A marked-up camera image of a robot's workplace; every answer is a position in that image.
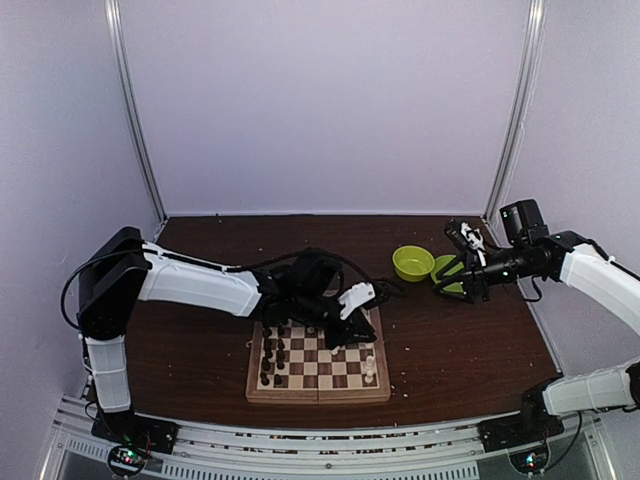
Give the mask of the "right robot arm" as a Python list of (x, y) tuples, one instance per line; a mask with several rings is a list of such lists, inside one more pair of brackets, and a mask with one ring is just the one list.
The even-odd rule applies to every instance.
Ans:
[[(633, 331), (639, 329), (639, 277), (620, 265), (590, 238), (566, 230), (550, 233), (537, 202), (526, 199), (500, 210), (509, 242), (502, 248), (484, 241), (481, 233), (466, 222), (450, 220), (443, 228), (458, 249), (450, 263), (461, 263), (452, 273), (443, 267), (436, 273), (433, 290), (444, 294), (459, 284), (461, 298), (473, 302), (490, 298), (494, 285), (519, 279), (552, 280), (577, 290), (614, 314)], [(512, 430), (519, 440), (535, 440), (551, 424), (551, 416), (571, 412), (639, 406), (639, 361), (564, 376), (531, 388), (523, 396), (520, 413)]]

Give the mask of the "wooden chess board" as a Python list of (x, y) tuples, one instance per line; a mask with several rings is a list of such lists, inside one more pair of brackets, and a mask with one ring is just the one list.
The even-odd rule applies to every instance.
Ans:
[[(290, 332), (285, 344), (289, 350), (288, 386), (262, 387), (258, 384), (262, 330), (256, 324), (251, 347), (245, 397), (254, 404), (269, 405), (352, 405), (383, 403), (392, 393), (386, 350), (378, 309), (364, 314), (376, 330), (372, 343), (347, 345), (329, 350), (324, 333), (293, 321), (284, 324)], [(364, 361), (368, 355), (376, 359), (376, 379), (364, 383)]]

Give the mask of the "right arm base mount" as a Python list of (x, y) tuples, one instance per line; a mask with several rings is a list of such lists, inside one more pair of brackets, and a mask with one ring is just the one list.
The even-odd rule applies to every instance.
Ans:
[(484, 420), (478, 433), (486, 453), (513, 450), (510, 463), (519, 473), (533, 476), (544, 472), (551, 463), (548, 440), (564, 432), (558, 416), (547, 412), (542, 392), (526, 391), (516, 414)]

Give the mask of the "white king chess piece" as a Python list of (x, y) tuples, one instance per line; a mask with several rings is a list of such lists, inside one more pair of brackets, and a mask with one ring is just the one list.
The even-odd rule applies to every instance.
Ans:
[(364, 383), (372, 385), (376, 379), (376, 359), (373, 355), (368, 355), (364, 361)]

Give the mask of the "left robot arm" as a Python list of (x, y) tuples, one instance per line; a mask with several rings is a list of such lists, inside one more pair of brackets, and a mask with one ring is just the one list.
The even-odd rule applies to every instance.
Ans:
[(265, 325), (294, 320), (325, 333), (329, 349), (371, 343), (366, 319), (381, 295), (364, 276), (350, 288), (328, 291), (344, 279), (349, 261), (317, 248), (252, 265), (229, 266), (167, 250), (124, 227), (77, 271), (77, 325), (88, 354), (106, 429), (123, 444), (137, 442), (144, 424), (132, 413), (125, 335), (139, 302), (203, 307)]

